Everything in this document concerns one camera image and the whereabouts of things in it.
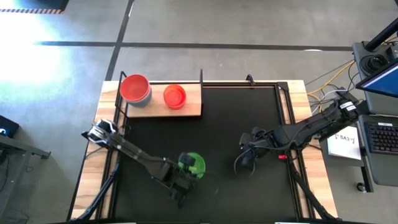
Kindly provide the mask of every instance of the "wooden board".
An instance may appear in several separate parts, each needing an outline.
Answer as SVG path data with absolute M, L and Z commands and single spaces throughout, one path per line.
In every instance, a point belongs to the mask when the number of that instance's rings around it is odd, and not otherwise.
M 241 81 L 208 81 L 208 82 L 241 82 Z M 261 80 L 256 82 L 287 82 L 289 84 L 289 95 L 292 102 L 295 121 L 299 122 L 311 116 L 310 105 L 307 98 L 307 92 L 302 80 Z M 104 82 L 101 97 L 99 98 L 97 114 L 95 121 L 98 119 L 113 119 L 114 102 L 118 89 L 117 81 Z M 284 97 L 282 97 L 282 106 L 284 109 L 285 119 L 289 121 L 287 104 Z M 319 146 L 318 141 L 312 141 L 311 144 Z M 89 146 L 88 152 L 94 150 L 95 147 Z M 100 189 L 102 173 L 104 171 L 104 164 L 106 159 L 106 151 L 100 151 L 97 154 L 91 155 L 83 166 L 82 175 L 80 177 L 80 184 L 73 206 L 72 218 L 81 215 L 85 208 L 92 202 L 95 195 Z M 311 188 L 320 203 L 333 216 L 337 217 L 337 211 L 331 193 L 328 175 L 326 173 L 325 163 L 323 162 L 322 152 L 318 149 L 307 147 L 303 151 L 303 158 L 305 169 L 307 171 L 307 178 Z M 304 217 L 308 217 L 307 203 L 305 196 L 301 189 L 299 189 L 300 201 L 303 208 Z M 109 195 L 106 197 L 104 210 L 108 208 Z M 103 212 L 103 218 L 106 218 L 107 212 Z
M 164 102 L 163 92 L 168 84 L 151 85 L 152 99 L 143 108 L 129 106 L 127 117 L 161 117 L 161 116 L 200 116 L 201 114 L 201 86 L 200 84 L 180 84 L 187 94 L 185 105 L 179 110 L 167 107 Z

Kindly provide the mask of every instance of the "gray floor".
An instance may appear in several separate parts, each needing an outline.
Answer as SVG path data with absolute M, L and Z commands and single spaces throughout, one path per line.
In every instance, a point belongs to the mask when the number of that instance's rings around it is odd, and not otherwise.
M 113 47 L 30 44 L 115 42 L 127 2 L 70 0 L 62 15 L 0 13 L 0 113 L 21 125 L 17 139 L 52 151 L 49 161 L 32 159 L 34 170 L 19 187 L 12 215 L 25 212 L 29 223 L 66 219 L 87 144 L 80 133 L 93 121 L 113 54 Z M 397 15 L 393 0 L 136 0 L 123 41 L 350 46 L 371 39 Z M 112 79 L 124 70 L 151 80 L 196 80 L 202 68 L 206 80 L 250 73 L 308 82 L 352 58 L 351 52 L 123 47 Z M 333 83 L 347 87 L 347 74 Z M 326 168 L 341 218 L 396 223 L 398 189 L 377 186 L 375 193 L 361 194 L 354 187 L 359 168 Z

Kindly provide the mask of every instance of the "laptop keyboard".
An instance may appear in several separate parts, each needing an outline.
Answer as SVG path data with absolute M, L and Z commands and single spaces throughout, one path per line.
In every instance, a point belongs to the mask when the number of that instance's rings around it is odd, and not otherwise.
M 398 155 L 398 127 L 368 125 L 370 151 Z

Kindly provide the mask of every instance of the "green object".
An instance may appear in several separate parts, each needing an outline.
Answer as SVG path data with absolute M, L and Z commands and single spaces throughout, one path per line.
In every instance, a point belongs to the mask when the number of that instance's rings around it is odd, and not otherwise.
M 193 166 L 188 167 L 188 170 L 192 172 L 192 174 L 198 174 L 197 178 L 201 179 L 205 175 L 206 171 L 206 163 L 202 156 L 195 152 L 188 152 L 187 155 L 192 156 L 195 159 L 195 164 Z M 179 167 L 183 167 L 182 162 L 178 162 Z

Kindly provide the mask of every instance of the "gray bowl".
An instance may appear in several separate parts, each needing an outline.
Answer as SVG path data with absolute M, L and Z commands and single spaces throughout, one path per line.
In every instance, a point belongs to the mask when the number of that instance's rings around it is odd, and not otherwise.
M 135 106 L 135 107 L 140 107 L 143 108 L 145 107 L 149 102 L 150 99 L 152 98 L 152 88 L 149 87 L 149 93 L 142 99 L 142 100 L 138 100 L 138 101 L 129 101 L 126 100 L 131 106 Z

